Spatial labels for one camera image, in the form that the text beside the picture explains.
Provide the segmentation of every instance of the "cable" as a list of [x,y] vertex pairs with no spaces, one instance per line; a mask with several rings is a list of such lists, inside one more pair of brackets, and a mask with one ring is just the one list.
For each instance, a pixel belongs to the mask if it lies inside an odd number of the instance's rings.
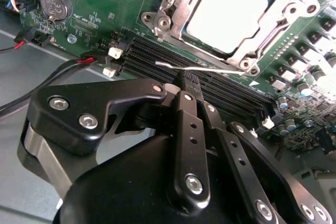
[[12,52],[16,49],[19,49],[22,45],[24,45],[25,42],[24,41],[20,41],[18,44],[16,44],[14,47],[9,47],[9,48],[5,48],[5,49],[0,49],[0,55],[2,54],[6,54],[8,52]]
[[38,89],[49,86],[51,84],[59,84],[65,79],[72,76],[74,73],[77,73],[85,68],[91,66],[95,62],[93,57],[90,57],[85,60],[69,60],[59,66],[45,81],[43,81],[39,86],[29,91],[27,94],[22,97],[12,101],[8,104],[5,104],[0,107],[0,121],[13,115],[14,113],[24,109],[28,106],[31,95],[36,92]]

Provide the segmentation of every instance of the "motherboard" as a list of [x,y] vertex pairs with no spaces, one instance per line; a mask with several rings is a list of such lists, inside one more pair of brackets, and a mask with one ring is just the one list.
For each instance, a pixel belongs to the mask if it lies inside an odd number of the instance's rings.
[[37,0],[22,13],[76,56],[109,51],[126,78],[194,70],[224,121],[303,152],[336,147],[336,0]]

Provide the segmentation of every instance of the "bolt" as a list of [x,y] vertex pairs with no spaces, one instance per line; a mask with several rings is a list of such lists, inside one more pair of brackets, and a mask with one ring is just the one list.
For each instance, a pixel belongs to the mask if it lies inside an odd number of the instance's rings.
[[98,120],[93,115],[81,115],[78,121],[80,125],[89,130],[93,130],[98,126]]
[[261,213],[261,215],[266,220],[270,221],[273,218],[271,210],[265,203],[263,203],[261,200],[258,200],[256,205],[259,213]]
[[243,127],[241,127],[240,125],[237,125],[237,130],[239,130],[241,133],[244,133],[244,129]]
[[316,212],[319,214],[322,220],[326,221],[328,219],[327,215],[322,211],[321,208],[314,206]]
[[210,104],[207,105],[207,108],[211,111],[211,112],[215,112],[215,108],[213,106],[211,106]]
[[54,110],[66,110],[69,108],[69,103],[63,98],[52,98],[49,101],[49,105]]
[[67,41],[70,44],[75,44],[77,42],[77,37],[73,34],[69,34],[68,37],[67,37]]
[[192,97],[188,94],[185,94],[184,95],[184,98],[187,99],[188,101],[191,101],[192,100]]
[[157,92],[161,92],[162,89],[159,86],[153,86],[153,89]]
[[195,176],[193,175],[187,176],[185,182],[186,182],[187,187],[193,194],[199,195],[202,193],[203,191],[202,183]]
[[307,128],[311,128],[314,126],[314,122],[312,120],[306,120],[304,121],[304,125],[307,127]]
[[162,28],[168,28],[169,27],[169,20],[162,17],[159,18],[159,26],[161,26]]
[[303,213],[311,220],[315,220],[315,216],[313,212],[305,205],[301,205],[301,208],[303,210]]

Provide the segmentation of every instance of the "table surface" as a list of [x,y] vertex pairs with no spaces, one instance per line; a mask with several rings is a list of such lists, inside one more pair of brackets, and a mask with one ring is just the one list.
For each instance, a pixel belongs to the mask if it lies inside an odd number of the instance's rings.
[[[17,18],[0,12],[0,48],[14,44],[13,35],[19,27]],[[54,48],[41,50],[24,45],[0,57],[0,105],[10,102],[40,84],[70,55]],[[102,69],[83,71],[66,83],[107,81]],[[16,152],[26,110],[0,123],[0,223],[51,223],[59,201],[52,185],[24,169]],[[136,136],[103,140],[97,154],[101,163],[147,138],[149,130]]]

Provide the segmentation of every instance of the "green circuit board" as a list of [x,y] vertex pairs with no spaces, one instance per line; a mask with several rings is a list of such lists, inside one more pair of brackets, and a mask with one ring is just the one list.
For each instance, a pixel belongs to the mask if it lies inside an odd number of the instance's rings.
[[[107,49],[111,45],[113,33],[118,33],[123,38],[129,32],[133,32],[158,43],[152,32],[142,24],[140,15],[143,12],[156,11],[160,7],[161,0],[71,0],[71,2],[74,13],[64,22],[51,24],[41,13],[41,10],[36,9],[31,13],[21,15],[22,24],[25,27],[37,26],[40,31],[52,36],[54,46],[76,56],[89,50]],[[305,79],[315,91],[312,96],[306,98],[300,96],[295,85],[279,91],[271,86],[268,80],[270,75],[277,74],[279,66],[287,64],[286,55],[296,50],[292,45],[307,41],[307,34],[311,31],[322,32],[320,23],[326,16],[336,18],[336,7],[334,7],[333,0],[319,0],[319,2],[322,6],[319,15],[313,18],[299,18],[262,58],[258,63],[260,67],[258,76],[228,76],[266,97],[277,100],[279,96],[285,95],[290,99],[290,107],[287,111],[281,112],[283,117],[278,123],[283,123],[287,118],[296,120],[298,129],[285,139],[287,147],[295,151],[306,150],[307,139],[314,137],[314,133],[326,125],[323,118],[335,111],[334,99],[325,96],[325,91],[316,87],[309,73],[298,80]],[[76,36],[77,42],[75,44],[68,42],[67,36],[69,34]],[[161,44],[200,63],[196,56],[188,52],[166,42],[161,42]],[[201,61],[201,64],[206,66],[208,63]],[[321,104],[326,104],[327,107],[320,110],[318,106]],[[306,127],[304,122],[311,118],[314,118],[313,126]],[[336,116],[327,124],[335,125]],[[279,134],[276,128],[269,132],[263,132],[262,136],[270,138],[274,134]]]

